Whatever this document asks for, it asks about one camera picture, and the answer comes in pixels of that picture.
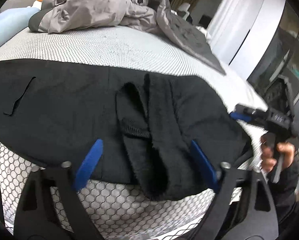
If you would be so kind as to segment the person right hand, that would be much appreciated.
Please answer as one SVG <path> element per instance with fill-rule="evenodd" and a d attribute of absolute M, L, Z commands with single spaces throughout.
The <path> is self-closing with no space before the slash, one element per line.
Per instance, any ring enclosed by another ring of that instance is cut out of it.
<path fill-rule="evenodd" d="M 277 164 L 277 161 L 273 157 L 273 150 L 267 145 L 267 138 L 265 135 L 260 138 L 260 141 L 262 149 L 261 167 L 265 172 L 268 173 L 273 170 Z M 277 144 L 277 151 L 284 157 L 282 170 L 290 167 L 294 161 L 295 146 L 290 142 L 280 142 Z"/>

